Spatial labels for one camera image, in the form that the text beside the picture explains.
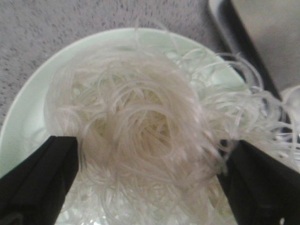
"noodle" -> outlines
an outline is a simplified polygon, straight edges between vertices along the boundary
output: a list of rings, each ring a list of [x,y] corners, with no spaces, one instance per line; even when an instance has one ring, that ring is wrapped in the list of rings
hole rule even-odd
[[[77,137],[82,167],[58,223],[233,224],[215,175],[240,139],[296,168],[285,105],[243,59],[204,63],[207,54],[107,43],[54,75],[46,128]],[[216,81],[233,68],[246,83]]]

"noodle pile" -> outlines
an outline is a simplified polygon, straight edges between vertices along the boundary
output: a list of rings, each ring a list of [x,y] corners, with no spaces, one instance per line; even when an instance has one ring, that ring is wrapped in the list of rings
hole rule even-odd
[[[82,167],[58,224],[233,224],[216,174],[240,139],[296,168],[285,106],[247,62],[209,54],[108,43],[54,75],[46,128],[77,137]],[[218,83],[228,71],[246,82]]]

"pale green plate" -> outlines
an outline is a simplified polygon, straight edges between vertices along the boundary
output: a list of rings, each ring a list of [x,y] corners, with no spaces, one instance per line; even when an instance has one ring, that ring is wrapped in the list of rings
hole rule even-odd
[[[194,48],[207,51],[205,63],[221,61],[219,57],[203,45],[186,37],[171,34],[179,49],[183,52]],[[174,49],[166,31],[139,29],[139,40],[142,44],[159,46],[162,51]],[[114,40],[130,41],[135,39],[133,28],[109,30],[83,38],[65,47],[47,60],[30,77],[16,96],[4,121],[0,135],[0,177],[24,160],[33,147],[38,147],[48,135],[43,119],[45,95],[55,71],[71,59],[77,52],[90,46],[100,45]],[[241,84],[242,79],[231,69],[226,75],[217,76],[216,83]]]

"plate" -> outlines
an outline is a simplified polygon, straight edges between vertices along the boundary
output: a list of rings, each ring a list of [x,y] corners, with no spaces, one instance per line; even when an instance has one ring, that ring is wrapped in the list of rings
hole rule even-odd
[[[139,41],[145,45],[155,45],[161,51],[172,51],[175,41],[181,52],[199,48],[206,51],[203,64],[222,61],[211,50],[189,38],[163,30],[139,28]],[[134,28],[108,30],[83,38],[65,47],[47,60],[25,83],[12,103],[0,134],[0,177],[23,161],[49,136],[45,131],[43,108],[45,95],[56,70],[70,60],[77,52],[107,41],[133,41]],[[214,83],[241,84],[243,80],[232,69],[223,71],[214,78]]]

